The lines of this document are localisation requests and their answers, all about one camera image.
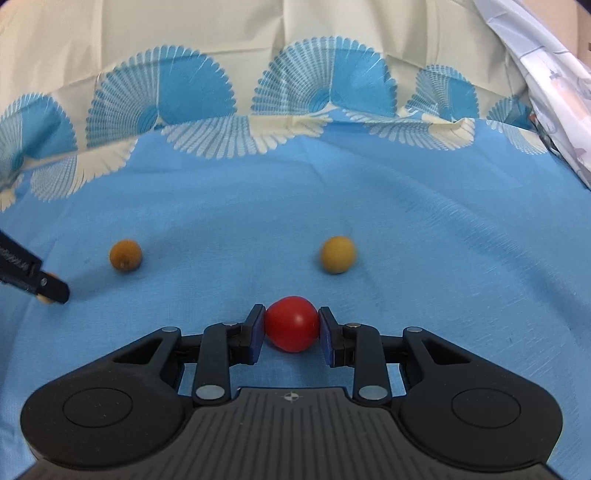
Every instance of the tomato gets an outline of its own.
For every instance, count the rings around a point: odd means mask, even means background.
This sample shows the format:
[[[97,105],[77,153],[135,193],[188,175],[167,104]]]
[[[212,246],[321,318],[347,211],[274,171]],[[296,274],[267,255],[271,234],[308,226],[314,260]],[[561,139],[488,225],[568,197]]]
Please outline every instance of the tomato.
[[[265,313],[265,334],[273,344],[291,353],[303,352],[318,338],[318,311],[302,297],[276,301]]]

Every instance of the patterned fabric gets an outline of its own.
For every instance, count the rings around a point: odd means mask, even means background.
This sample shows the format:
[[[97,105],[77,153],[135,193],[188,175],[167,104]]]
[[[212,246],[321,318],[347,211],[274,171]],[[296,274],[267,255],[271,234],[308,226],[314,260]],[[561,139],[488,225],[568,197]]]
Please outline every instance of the patterned fabric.
[[[86,119],[87,149],[74,156],[69,118],[49,96],[25,95],[0,118],[0,211],[15,201],[23,167],[34,170],[31,191],[51,200],[125,165],[134,139],[160,130],[175,149],[205,158],[265,153],[298,135],[316,137],[340,110],[369,133],[422,148],[455,150],[474,142],[481,116],[474,85],[452,67],[421,69],[415,94],[400,110],[397,83],[371,48],[342,37],[312,38],[279,52],[254,91],[250,115],[237,115],[225,72],[199,52],[164,46],[101,75]],[[530,109],[504,98],[486,116],[491,128],[529,154],[546,152]],[[48,163],[24,158],[48,159]]]

